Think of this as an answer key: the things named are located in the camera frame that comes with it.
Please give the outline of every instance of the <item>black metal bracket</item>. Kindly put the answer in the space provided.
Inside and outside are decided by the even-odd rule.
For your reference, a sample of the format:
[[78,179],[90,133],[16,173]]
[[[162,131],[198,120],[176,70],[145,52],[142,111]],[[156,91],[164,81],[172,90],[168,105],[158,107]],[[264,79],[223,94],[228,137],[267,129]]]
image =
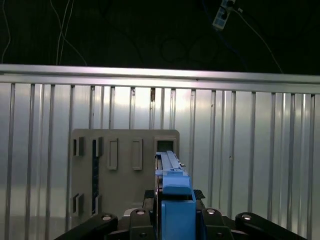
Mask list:
[[103,240],[105,235],[117,229],[117,225],[118,218],[115,215],[100,213],[67,231],[55,240]]
[[271,240],[306,240],[257,214],[243,212],[235,216],[237,229],[249,234],[250,237]]
[[149,211],[143,208],[135,209],[130,214],[128,229],[116,230],[109,233],[107,240],[156,240],[154,227]]
[[213,208],[202,210],[203,233],[202,239],[213,240],[222,238],[224,240],[234,240],[229,227],[224,223],[222,214]]

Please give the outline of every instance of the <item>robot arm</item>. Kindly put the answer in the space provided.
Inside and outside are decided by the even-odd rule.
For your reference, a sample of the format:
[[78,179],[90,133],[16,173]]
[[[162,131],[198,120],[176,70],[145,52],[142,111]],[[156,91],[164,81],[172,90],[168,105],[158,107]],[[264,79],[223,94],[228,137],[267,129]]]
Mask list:
[[196,199],[192,181],[172,151],[155,156],[153,194],[142,208],[120,220],[100,213],[56,240],[304,240],[303,237],[251,212],[232,220]]

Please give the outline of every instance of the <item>bolt head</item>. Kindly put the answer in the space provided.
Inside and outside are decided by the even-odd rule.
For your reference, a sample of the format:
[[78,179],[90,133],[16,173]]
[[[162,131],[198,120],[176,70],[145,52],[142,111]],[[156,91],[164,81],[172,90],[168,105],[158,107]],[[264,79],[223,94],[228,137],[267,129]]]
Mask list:
[[143,214],[145,214],[145,211],[143,211],[143,210],[138,210],[138,211],[136,212],[136,214],[138,214],[138,215],[143,215]]
[[250,215],[248,215],[248,214],[243,214],[243,215],[242,215],[242,218],[243,218],[244,220],[250,221],[252,217],[251,217]]
[[213,214],[216,213],[215,210],[213,210],[213,209],[208,209],[206,212],[207,212],[208,214],[210,214],[210,215],[213,215]]
[[105,215],[105,216],[102,217],[102,220],[103,221],[109,221],[109,220],[111,220],[111,218],[112,217],[110,215]]

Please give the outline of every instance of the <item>rectangular slot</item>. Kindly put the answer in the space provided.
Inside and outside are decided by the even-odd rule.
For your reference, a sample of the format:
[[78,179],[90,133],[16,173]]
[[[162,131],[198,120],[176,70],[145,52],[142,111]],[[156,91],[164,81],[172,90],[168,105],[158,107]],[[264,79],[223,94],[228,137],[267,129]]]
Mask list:
[[73,139],[73,156],[77,155],[77,140]]
[[117,170],[118,167],[118,138],[107,141],[107,168]]
[[97,141],[92,141],[92,180],[91,180],[91,212],[96,213],[96,197],[99,195],[99,157],[97,156]]
[[71,198],[71,215],[74,217],[79,217],[84,209],[84,195],[77,193],[74,197]]
[[166,152],[166,151],[174,152],[174,141],[172,140],[157,141],[156,151],[157,152]]
[[95,146],[94,146],[95,154],[94,154],[94,156],[99,158],[103,154],[102,153],[102,151],[103,151],[103,138],[97,137],[97,138],[94,138],[93,141],[95,141]]
[[131,161],[133,170],[142,170],[143,140],[141,138],[137,138],[132,141]]
[[72,198],[72,213],[76,213],[77,211],[77,197],[79,196],[79,193],[77,193],[73,198]]

